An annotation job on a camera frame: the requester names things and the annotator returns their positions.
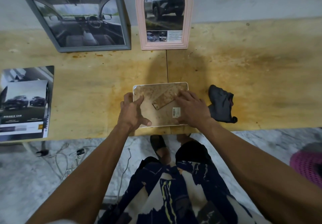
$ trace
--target car tire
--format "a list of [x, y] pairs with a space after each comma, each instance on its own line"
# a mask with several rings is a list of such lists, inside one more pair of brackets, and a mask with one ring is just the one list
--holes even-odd
[[183, 10], [178, 10], [175, 12], [176, 16], [182, 16], [182, 14], [183, 14]]
[[159, 9], [158, 9], [158, 7], [157, 7], [157, 6], [155, 6], [155, 7], [153, 8], [153, 15], [154, 15], [154, 20], [155, 20], [155, 21], [160, 20], [160, 13], [159, 13]]

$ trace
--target side mirror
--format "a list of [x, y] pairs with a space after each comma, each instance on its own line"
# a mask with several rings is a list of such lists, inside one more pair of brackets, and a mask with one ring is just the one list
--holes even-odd
[[58, 21], [58, 17], [55, 16], [55, 15], [49, 16], [49, 19], [52, 20], [52, 21]]
[[111, 14], [104, 14], [104, 20], [110, 20], [112, 19], [112, 15]]

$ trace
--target marble floor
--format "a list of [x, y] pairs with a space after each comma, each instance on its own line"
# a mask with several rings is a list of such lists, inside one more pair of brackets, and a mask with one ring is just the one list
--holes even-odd
[[[267, 153], [275, 156], [285, 164], [293, 153], [300, 149], [322, 151], [322, 129], [302, 128], [285, 130], [259, 130], [234, 132], [249, 143], [259, 147]], [[192, 134], [193, 138], [204, 144], [212, 157], [220, 175], [226, 182], [230, 192], [246, 207], [259, 213], [246, 192], [236, 182], [230, 170], [213, 148], [210, 142], [202, 134]], [[72, 167], [76, 157], [76, 150], [84, 146], [86, 154], [90, 154], [95, 146], [103, 141], [99, 139], [80, 139], [65, 141], [46, 141], [49, 155], [54, 155], [63, 147], [61, 153], [55, 157], [36, 157], [27, 152], [22, 145], [0, 145], [0, 224], [22, 224], [34, 213], [34, 211], [48, 198], [48, 196], [61, 183], [62, 174], [66, 169]], [[170, 149], [172, 159], [180, 144], [174, 135], [165, 136], [165, 141]], [[32, 142], [31, 148], [34, 152], [41, 149], [41, 142]], [[122, 155], [113, 173], [108, 186], [107, 198], [115, 199], [118, 194], [121, 176], [123, 176], [120, 195], [122, 195], [129, 183], [131, 175], [135, 172], [142, 159], [155, 156], [149, 143], [148, 136], [129, 137], [125, 143]]]

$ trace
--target pink basket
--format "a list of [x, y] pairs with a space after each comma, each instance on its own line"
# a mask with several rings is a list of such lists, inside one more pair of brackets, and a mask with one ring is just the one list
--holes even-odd
[[322, 153], [299, 151], [292, 155], [289, 165], [300, 175], [322, 188], [322, 178], [315, 165], [322, 164]]

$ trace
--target yellow wooden tabletop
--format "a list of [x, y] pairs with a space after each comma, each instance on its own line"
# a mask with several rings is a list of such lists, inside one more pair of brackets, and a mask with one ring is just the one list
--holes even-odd
[[[54, 65], [47, 140], [106, 137], [134, 85], [187, 82], [210, 104], [211, 84], [234, 94], [229, 130], [321, 126], [322, 18], [194, 24], [186, 50], [56, 51], [43, 30], [0, 32], [0, 69]], [[140, 128], [135, 135], [195, 132]]]

